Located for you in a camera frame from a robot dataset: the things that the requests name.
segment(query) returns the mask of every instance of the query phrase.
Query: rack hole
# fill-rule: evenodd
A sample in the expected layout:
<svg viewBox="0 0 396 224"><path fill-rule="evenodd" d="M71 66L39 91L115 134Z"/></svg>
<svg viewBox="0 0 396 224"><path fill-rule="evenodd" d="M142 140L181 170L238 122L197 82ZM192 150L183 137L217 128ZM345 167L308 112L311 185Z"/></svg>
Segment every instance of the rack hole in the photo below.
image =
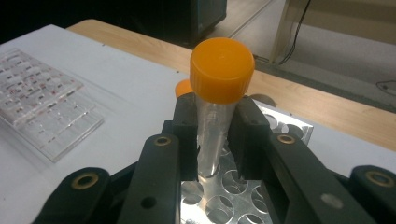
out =
<svg viewBox="0 0 396 224"><path fill-rule="evenodd" d="M286 124L285 126L288 127L288 130L286 131L286 133L293 133L300 139L304 137L304 132L300 127L297 127L293 124Z"/></svg>
<svg viewBox="0 0 396 224"><path fill-rule="evenodd" d="M224 189L231 194L241 194L247 189L247 181L238 178L236 170L228 171L221 179Z"/></svg>
<svg viewBox="0 0 396 224"><path fill-rule="evenodd" d="M233 217L233 205L223 196L215 196L206 204L205 212L210 221L224 224Z"/></svg>
<svg viewBox="0 0 396 224"><path fill-rule="evenodd" d="M264 222L262 221L261 218L252 214L243 215L238 220L238 224L262 224L262 223Z"/></svg>
<svg viewBox="0 0 396 224"><path fill-rule="evenodd" d="M262 197L260 186L258 186L251 192L251 201L253 202L253 205L257 208L257 210L259 210L259 212L264 214L268 213L268 208L264 202L264 198Z"/></svg>
<svg viewBox="0 0 396 224"><path fill-rule="evenodd" d="M274 116L271 116L271 115L268 115L268 114L265 114L264 116L268 120L268 122L270 123L270 129L271 130L275 129L277 127L277 119L274 118Z"/></svg>
<svg viewBox="0 0 396 224"><path fill-rule="evenodd" d="M185 181L181 184L181 196L185 204L198 204L204 196L204 188L196 181Z"/></svg>

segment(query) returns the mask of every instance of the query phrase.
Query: orange screw cap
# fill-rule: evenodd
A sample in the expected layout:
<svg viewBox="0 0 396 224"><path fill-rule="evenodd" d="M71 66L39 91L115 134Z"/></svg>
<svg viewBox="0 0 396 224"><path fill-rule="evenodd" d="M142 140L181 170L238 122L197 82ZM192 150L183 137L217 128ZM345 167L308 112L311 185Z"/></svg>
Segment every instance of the orange screw cap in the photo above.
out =
<svg viewBox="0 0 396 224"><path fill-rule="evenodd" d="M176 98L190 92L193 92L193 90L188 79L181 80L177 83L175 87Z"/></svg>
<svg viewBox="0 0 396 224"><path fill-rule="evenodd" d="M242 43L229 38L208 39L190 59L191 87L202 99L227 105L239 101L248 90L254 59Z"/></svg>

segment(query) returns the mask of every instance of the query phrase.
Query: brass insert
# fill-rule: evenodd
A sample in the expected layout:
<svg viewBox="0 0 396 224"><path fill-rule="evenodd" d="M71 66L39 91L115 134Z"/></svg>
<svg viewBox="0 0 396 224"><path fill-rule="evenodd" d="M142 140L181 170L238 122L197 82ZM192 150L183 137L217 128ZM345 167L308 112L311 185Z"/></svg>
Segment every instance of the brass insert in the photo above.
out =
<svg viewBox="0 0 396 224"><path fill-rule="evenodd" d="M172 140L170 138L160 136L157 139L155 139L154 144L155 144L155 146L163 147L163 146L170 144L171 142L172 142Z"/></svg>
<svg viewBox="0 0 396 224"><path fill-rule="evenodd" d="M277 136L277 141L279 141L281 143L284 143L284 144L288 144L288 145L294 144L296 142L296 140L292 136L290 136L288 134L280 134L280 135L278 135Z"/></svg>
<svg viewBox="0 0 396 224"><path fill-rule="evenodd" d="M99 180L99 176L97 173L94 172L84 173L74 178L72 182L72 188L88 189L93 185L95 185L96 182L98 182L98 180Z"/></svg>
<svg viewBox="0 0 396 224"><path fill-rule="evenodd" d="M395 186L394 179L378 171L368 171L366 172L366 177L368 180L381 187L392 188Z"/></svg>

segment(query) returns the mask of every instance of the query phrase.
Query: metal plate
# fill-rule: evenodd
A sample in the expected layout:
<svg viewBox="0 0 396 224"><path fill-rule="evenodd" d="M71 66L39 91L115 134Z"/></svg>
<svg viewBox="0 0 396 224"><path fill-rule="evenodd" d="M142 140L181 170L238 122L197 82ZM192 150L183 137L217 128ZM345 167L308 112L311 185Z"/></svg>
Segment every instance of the metal plate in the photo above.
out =
<svg viewBox="0 0 396 224"><path fill-rule="evenodd" d="M274 133L294 133L308 144L312 125L262 105L258 107L270 121ZM199 176L199 182L182 182L181 223L272 224L260 185L261 181L238 179L233 155L225 147L214 175Z"/></svg>

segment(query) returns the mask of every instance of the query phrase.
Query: wooden surface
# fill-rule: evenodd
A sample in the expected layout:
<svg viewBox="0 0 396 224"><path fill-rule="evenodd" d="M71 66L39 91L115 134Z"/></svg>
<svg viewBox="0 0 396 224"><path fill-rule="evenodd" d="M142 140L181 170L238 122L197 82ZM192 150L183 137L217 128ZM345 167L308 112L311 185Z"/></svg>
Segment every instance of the wooden surface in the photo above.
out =
<svg viewBox="0 0 396 224"><path fill-rule="evenodd" d="M188 74L190 49L137 34L100 21L82 21L68 28L141 58ZM255 71L247 94L273 98L276 107L342 133L396 151L396 114Z"/></svg>

